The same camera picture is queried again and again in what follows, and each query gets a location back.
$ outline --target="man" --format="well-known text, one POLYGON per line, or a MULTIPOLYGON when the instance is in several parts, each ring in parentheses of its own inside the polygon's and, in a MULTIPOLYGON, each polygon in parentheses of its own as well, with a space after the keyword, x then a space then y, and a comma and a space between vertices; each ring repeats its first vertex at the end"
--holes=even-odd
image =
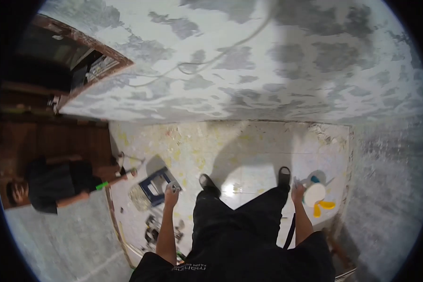
POLYGON ((165 191, 163 219, 155 253, 146 253, 133 272, 136 281, 334 281, 335 270, 323 234, 313 232, 302 197, 304 187, 292 190, 296 211, 296 247, 276 246, 282 207, 290 190, 290 170, 279 170, 278 185, 232 210, 207 175, 193 211, 192 250, 177 265, 173 208, 179 196, 165 191))
MULTIPOLYGON (((23 181, 7 184, 6 193, 12 206, 29 199, 37 211, 57 214, 57 208, 88 199, 102 182, 109 180, 105 184, 109 186, 129 177, 127 174, 116 178, 118 171, 119 165, 102 166, 93 174, 91 163, 82 161, 79 155, 39 157, 27 165, 23 181)), ((136 171, 131 171, 130 177, 135 175, 136 171)))

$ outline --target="shirt logo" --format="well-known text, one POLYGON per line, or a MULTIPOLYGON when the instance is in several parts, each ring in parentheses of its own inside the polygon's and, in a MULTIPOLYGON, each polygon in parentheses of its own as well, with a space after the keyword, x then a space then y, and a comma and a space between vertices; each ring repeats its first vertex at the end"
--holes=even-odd
POLYGON ((172 271, 186 271, 186 270, 205 270, 206 264, 203 263, 182 263, 172 268, 172 271))

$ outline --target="electrical wire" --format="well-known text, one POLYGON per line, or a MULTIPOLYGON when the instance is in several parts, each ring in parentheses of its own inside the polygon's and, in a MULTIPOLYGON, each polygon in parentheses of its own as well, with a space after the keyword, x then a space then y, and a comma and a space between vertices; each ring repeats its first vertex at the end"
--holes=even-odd
POLYGON ((210 59, 209 61, 205 61, 205 62, 202 62, 202 63, 193 63, 193 62, 179 63, 179 64, 175 65, 172 69, 164 72, 161 75, 146 75, 146 74, 134 74, 134 73, 132 73, 132 74, 131 73, 121 73, 120 74, 120 75, 122 75, 122 74, 129 74, 129 75, 136 75, 136 76, 144 76, 144 77, 155 78, 154 80, 149 81, 147 83, 143 83, 143 84, 131 85, 131 84, 125 83, 122 80, 119 80, 119 81, 122 82, 122 83, 124 83, 124 84, 126 84, 126 85, 128 85, 128 86, 131 86, 131 87, 144 87, 144 86, 147 86, 147 85, 149 85, 149 84, 151 84, 151 83, 153 83, 153 82, 155 82, 155 81, 157 81, 157 80, 165 77, 167 74, 169 74, 170 72, 174 71, 175 69, 178 69, 181 73, 186 74, 186 75, 198 74, 199 72, 201 72, 204 69, 206 69, 209 65, 211 65, 214 62, 218 61, 222 56, 226 55, 227 53, 229 53, 234 48, 236 48, 236 47, 238 47, 238 46, 240 46, 240 45, 248 42, 249 40, 253 39, 254 37, 256 37, 262 30, 265 29, 265 27, 271 21, 273 15, 276 12, 276 7, 277 7, 277 3, 273 5, 273 7, 272 7, 272 9, 271 9, 268 17, 264 20, 264 22, 253 33, 251 33, 251 35, 249 35, 248 37, 246 37, 246 38, 244 38, 244 39, 242 39, 242 40, 240 40, 238 42, 236 42, 235 44, 233 44, 230 47, 226 47, 226 50, 224 52, 222 52, 218 56, 214 57, 213 59, 210 59), (202 68, 196 70, 196 71, 193 71, 193 72, 190 72, 189 73, 189 72, 186 72, 186 71, 184 71, 184 70, 181 69, 181 66, 185 66, 185 65, 204 65, 204 66, 202 68))

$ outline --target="white wall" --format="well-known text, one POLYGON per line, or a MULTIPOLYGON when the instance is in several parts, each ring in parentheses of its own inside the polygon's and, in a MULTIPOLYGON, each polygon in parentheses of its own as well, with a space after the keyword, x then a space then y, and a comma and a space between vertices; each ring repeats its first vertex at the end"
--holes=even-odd
POLYGON ((48 0, 40 13, 135 62, 62 113, 146 124, 423 113, 421 63, 380 0, 48 0))

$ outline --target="forearm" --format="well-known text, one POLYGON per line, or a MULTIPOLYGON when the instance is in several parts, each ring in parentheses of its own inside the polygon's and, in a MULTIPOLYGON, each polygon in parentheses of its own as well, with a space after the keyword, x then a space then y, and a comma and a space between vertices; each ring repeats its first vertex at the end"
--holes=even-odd
POLYGON ((175 249, 174 224, 172 223, 173 208, 164 207, 163 219, 161 221, 160 233, 158 234, 157 247, 155 253, 170 262, 177 264, 175 249))
POLYGON ((112 186, 112 185, 118 183, 119 181, 125 180, 125 179, 127 179, 127 175, 123 175, 123 176, 117 177, 117 178, 113 179, 112 181, 109 181, 108 184, 107 184, 107 186, 112 186))
POLYGON ((307 214, 305 213, 302 202, 294 203, 294 209, 296 212, 295 245, 297 246, 313 233, 313 226, 307 214))
POLYGON ((82 200, 81 195, 76 195, 76 196, 73 196, 73 197, 70 197, 70 198, 65 198, 65 199, 62 199, 62 200, 57 200, 56 201, 56 206, 59 207, 59 208, 66 207, 66 206, 69 206, 69 205, 71 205, 73 203, 76 203, 76 202, 78 202, 80 200, 82 200))

